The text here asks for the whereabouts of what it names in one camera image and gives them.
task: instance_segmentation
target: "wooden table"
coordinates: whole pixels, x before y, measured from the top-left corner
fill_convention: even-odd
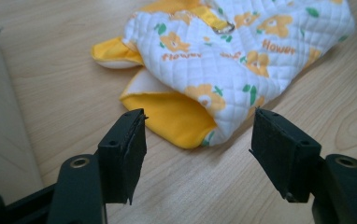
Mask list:
[[[93,44],[122,34],[150,0],[0,0],[0,46],[45,186],[66,159],[94,153],[126,111],[118,98],[138,68],[97,65]],[[357,23],[357,1],[350,0]],[[311,135],[322,156],[357,159],[357,31],[301,73],[273,109]],[[183,150],[147,130],[134,204],[111,223],[312,223],[311,203],[283,201],[248,152],[251,121],[227,143]]]

